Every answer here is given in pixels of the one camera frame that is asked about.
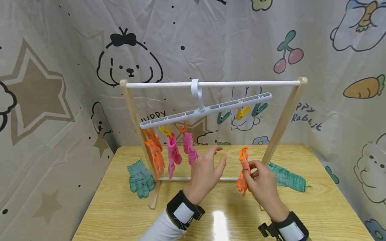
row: left hand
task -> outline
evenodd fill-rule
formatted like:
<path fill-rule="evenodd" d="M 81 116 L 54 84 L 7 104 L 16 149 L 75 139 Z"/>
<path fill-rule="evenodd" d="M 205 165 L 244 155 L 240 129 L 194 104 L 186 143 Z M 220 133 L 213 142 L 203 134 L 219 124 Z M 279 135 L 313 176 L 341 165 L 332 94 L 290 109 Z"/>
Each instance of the left hand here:
<path fill-rule="evenodd" d="M 207 149 L 192 166 L 190 183 L 183 188 L 186 198 L 194 205 L 198 205 L 204 197 L 216 186 L 227 164 L 227 157 L 222 156 L 215 168 L 214 155 L 222 150 L 220 146 Z"/>

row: fabric backdrop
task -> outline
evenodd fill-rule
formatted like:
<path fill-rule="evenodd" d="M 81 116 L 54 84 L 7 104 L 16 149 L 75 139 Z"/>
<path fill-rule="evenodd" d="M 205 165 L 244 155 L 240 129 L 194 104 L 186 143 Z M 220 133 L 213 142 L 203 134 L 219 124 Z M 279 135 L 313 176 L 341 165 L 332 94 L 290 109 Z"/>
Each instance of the fabric backdrop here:
<path fill-rule="evenodd" d="M 281 143 L 310 145 L 386 238 L 386 0 L 3 0 L 0 33 L 0 240 L 72 238 L 113 152 L 139 145 L 121 79 L 298 76 L 309 84 Z M 290 90 L 204 89 L 205 105 L 273 99 L 188 130 L 197 145 L 268 144 Z M 189 88 L 134 94 L 142 120 L 197 108 Z"/>

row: carrot drawing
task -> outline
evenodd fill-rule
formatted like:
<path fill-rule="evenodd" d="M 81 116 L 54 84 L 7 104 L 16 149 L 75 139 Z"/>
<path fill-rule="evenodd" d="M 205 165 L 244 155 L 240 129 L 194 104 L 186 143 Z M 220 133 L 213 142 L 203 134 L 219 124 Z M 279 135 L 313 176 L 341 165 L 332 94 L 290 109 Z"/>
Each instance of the carrot drawing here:
<path fill-rule="evenodd" d="M 370 99 L 382 94 L 382 90 L 385 87 L 384 82 L 384 74 L 381 74 L 377 78 L 360 79 L 347 87 L 343 95 L 347 98 Z"/>

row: black wrist band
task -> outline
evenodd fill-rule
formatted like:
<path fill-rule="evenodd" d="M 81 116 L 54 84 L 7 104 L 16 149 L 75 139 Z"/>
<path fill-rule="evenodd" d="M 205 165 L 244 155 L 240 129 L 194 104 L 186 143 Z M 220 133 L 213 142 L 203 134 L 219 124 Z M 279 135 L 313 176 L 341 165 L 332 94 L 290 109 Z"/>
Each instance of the black wrist band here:
<path fill-rule="evenodd" d="M 304 238 L 299 241 L 306 241 L 309 236 L 308 229 L 304 226 L 304 224 L 300 221 L 300 219 L 296 216 L 294 212 L 290 212 L 286 220 L 284 220 L 283 222 L 272 221 L 272 225 L 275 226 L 277 229 L 285 228 L 291 225 L 292 223 L 295 223 L 296 226 L 300 229 L 300 231 L 304 234 Z"/>
<path fill-rule="evenodd" d="M 184 192 L 181 190 L 175 195 L 175 197 L 170 200 L 166 205 L 166 212 L 176 224 L 179 229 L 186 230 L 193 219 L 199 220 L 205 211 L 202 207 L 192 204 L 185 196 Z M 184 216 L 184 220 L 179 220 L 177 216 Z"/>

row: white sleeve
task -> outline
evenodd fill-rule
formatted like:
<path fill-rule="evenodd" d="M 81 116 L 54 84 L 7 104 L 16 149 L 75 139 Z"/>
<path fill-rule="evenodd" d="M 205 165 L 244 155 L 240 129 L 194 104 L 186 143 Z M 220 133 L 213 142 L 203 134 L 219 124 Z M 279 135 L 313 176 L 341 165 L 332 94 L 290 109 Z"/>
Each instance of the white sleeve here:
<path fill-rule="evenodd" d="M 290 225 L 283 228 L 279 228 L 279 232 L 286 241 L 299 241 L 305 236 L 295 222 L 292 222 Z"/>
<path fill-rule="evenodd" d="M 147 229 L 139 239 L 140 241 L 171 241 L 177 240 L 185 234 L 186 231 L 179 229 L 172 223 L 166 209 L 163 210 L 157 220 Z"/>

